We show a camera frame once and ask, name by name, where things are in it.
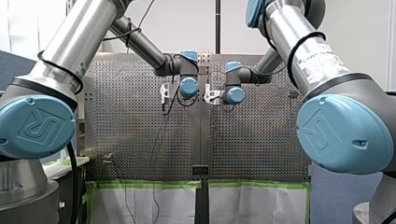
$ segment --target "black pole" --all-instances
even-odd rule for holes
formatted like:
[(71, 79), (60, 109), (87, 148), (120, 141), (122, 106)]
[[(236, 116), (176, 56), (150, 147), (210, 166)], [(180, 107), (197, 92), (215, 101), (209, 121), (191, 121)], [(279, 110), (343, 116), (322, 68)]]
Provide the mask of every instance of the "black pole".
[(220, 10), (221, 0), (216, 0), (216, 54), (220, 54)]

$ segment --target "white bracket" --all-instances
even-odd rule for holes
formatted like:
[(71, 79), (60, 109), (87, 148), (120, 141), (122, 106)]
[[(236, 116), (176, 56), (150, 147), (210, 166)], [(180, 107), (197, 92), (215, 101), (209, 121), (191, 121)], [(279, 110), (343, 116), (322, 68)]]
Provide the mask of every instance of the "white bracket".
[(169, 99), (172, 100), (175, 96), (179, 83), (175, 82), (172, 84), (171, 82), (166, 82), (161, 85), (160, 93), (161, 93), (161, 104), (168, 103)]
[(221, 96), (224, 91), (210, 90), (210, 84), (205, 84), (205, 102), (210, 105), (223, 105)]

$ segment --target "black latch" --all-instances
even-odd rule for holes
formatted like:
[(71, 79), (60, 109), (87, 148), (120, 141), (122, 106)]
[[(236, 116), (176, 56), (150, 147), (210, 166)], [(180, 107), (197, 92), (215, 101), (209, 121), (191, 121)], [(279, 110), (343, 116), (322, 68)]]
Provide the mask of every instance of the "black latch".
[(193, 175), (208, 175), (209, 167), (208, 166), (193, 166), (192, 174)]
[(290, 99), (297, 99), (299, 96), (299, 93), (297, 91), (290, 91), (288, 96)]

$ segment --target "white wall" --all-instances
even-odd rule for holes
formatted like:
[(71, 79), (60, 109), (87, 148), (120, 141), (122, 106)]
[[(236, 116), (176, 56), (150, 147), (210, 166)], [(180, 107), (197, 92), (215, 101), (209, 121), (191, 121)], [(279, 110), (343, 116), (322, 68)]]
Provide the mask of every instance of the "white wall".
[(327, 0), (322, 30), (328, 43), (354, 72), (389, 89), (390, 7), (393, 0)]
[[(137, 26), (149, 2), (132, 2), (125, 15)], [(264, 54), (268, 50), (259, 31), (245, 25), (247, 3), (247, 0), (222, 1), (221, 53)], [(142, 29), (164, 52), (177, 53), (182, 49), (215, 52), (215, 0), (157, 0)], [(126, 52), (126, 49), (121, 41), (114, 40), (104, 44), (104, 51)]]
[[(263, 54), (268, 49), (260, 33), (245, 25), (247, 2), (222, 1), (221, 53)], [(134, 1), (125, 15), (137, 25), (149, 3)], [(62, 24), (65, 4), (66, 0), (0, 0), (0, 50), (35, 60)], [(142, 29), (163, 52), (214, 52), (215, 0), (156, 0)], [(106, 42), (103, 50), (126, 52), (119, 40)]]
[(65, 18), (65, 0), (0, 0), (0, 50), (36, 60)]

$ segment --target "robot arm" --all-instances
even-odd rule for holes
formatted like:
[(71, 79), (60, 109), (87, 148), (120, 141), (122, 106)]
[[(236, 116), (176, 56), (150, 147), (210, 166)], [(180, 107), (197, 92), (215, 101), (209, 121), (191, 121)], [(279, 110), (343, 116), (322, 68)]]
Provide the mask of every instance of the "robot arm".
[[(122, 35), (128, 30), (134, 30), (134, 26), (126, 17), (122, 17), (113, 22), (110, 31), (114, 35)], [(175, 93), (184, 99), (190, 99), (198, 93), (198, 53), (196, 50), (185, 49), (179, 55), (171, 56), (163, 54), (151, 41), (137, 30), (121, 39), (128, 48), (132, 49), (143, 60), (154, 68), (154, 74), (158, 77), (171, 77), (180, 75), (178, 83), (167, 83), (161, 87), (163, 97), (171, 98)]]
[(395, 171), (396, 102), (370, 76), (351, 72), (317, 31), (324, 4), (249, 1), (247, 25), (259, 28), (276, 48), (269, 51), (272, 61), (260, 64), (272, 63), (277, 51), (304, 96), (297, 133), (312, 161), (337, 173)]
[[(15, 77), (0, 98), (0, 155), (10, 159), (40, 159), (60, 150), (75, 133), (75, 94), (83, 88), (92, 59), (107, 31), (127, 32), (122, 17), (131, 0), (77, 1), (29, 75)], [(177, 91), (185, 99), (198, 92), (197, 52), (163, 55), (141, 32), (128, 46), (160, 77), (180, 75)]]

